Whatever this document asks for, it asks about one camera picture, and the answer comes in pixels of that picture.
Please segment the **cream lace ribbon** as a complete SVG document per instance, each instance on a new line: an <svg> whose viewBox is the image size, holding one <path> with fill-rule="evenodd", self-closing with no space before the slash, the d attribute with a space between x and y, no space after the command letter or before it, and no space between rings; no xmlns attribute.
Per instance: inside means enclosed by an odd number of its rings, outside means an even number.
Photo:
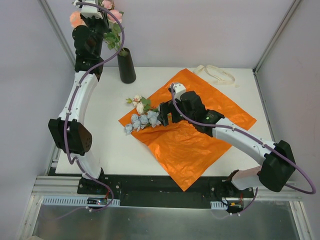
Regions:
<svg viewBox="0 0 320 240"><path fill-rule="evenodd" d="M192 72L212 86L239 87L232 74L214 65L199 65Z"/></svg>

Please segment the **pink and blue flower bouquet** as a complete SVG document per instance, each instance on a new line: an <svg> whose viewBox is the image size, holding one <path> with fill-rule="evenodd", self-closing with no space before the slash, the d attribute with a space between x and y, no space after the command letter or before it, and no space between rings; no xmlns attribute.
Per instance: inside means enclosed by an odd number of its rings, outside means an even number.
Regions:
<svg viewBox="0 0 320 240"><path fill-rule="evenodd" d="M147 127L155 128L162 123L158 120L159 113L157 111L149 110L146 114L138 115L133 114L130 117L130 123L124 126L124 132L126 135L130 135L132 132L139 132Z"/></svg>

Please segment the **white and pink flower stem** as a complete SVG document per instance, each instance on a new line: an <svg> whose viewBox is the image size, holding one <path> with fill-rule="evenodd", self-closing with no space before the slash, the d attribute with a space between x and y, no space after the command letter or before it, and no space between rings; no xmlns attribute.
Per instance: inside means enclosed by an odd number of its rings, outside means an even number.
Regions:
<svg viewBox="0 0 320 240"><path fill-rule="evenodd" d="M125 99L127 104L132 104L139 115L147 114L148 112L158 112L158 108L153 106L149 98L145 98L139 94L133 98Z"/></svg>

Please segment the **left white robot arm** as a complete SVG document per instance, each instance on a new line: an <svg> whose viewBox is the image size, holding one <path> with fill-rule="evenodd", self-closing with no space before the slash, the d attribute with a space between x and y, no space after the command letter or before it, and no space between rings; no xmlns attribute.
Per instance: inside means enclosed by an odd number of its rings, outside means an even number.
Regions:
<svg viewBox="0 0 320 240"><path fill-rule="evenodd" d="M103 72L101 58L103 36L109 25L105 12L97 0L85 0L80 6L82 23L74 27L72 38L75 47L75 74L67 102L58 118L50 119L48 128L56 147L67 155L70 164L77 164L88 188L99 195L106 183L99 177L102 168L91 150L93 137L84 126L90 97Z"/></svg>

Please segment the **small pink rose stem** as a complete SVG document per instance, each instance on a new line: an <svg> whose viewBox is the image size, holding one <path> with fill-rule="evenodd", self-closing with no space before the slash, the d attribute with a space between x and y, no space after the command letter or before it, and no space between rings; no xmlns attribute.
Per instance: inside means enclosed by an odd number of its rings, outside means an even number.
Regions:
<svg viewBox="0 0 320 240"><path fill-rule="evenodd" d="M120 49L120 34L113 29L110 32L105 32L103 34L103 41L107 44L109 50L115 50L117 52Z"/></svg>

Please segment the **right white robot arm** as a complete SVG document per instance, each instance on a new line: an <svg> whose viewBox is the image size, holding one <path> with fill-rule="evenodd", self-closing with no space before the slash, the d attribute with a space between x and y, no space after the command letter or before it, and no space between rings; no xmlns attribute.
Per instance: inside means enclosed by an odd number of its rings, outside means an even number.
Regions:
<svg viewBox="0 0 320 240"><path fill-rule="evenodd" d="M277 193L283 189L295 171L295 159L289 143L251 135L222 113L207 109L200 96L194 91L187 91L181 83L173 84L168 90L173 93L173 98L158 107L157 119L163 126L186 120L198 132L227 142L258 163L257 167L234 170L228 176L225 184L228 196L237 197L250 187L264 186Z"/></svg>

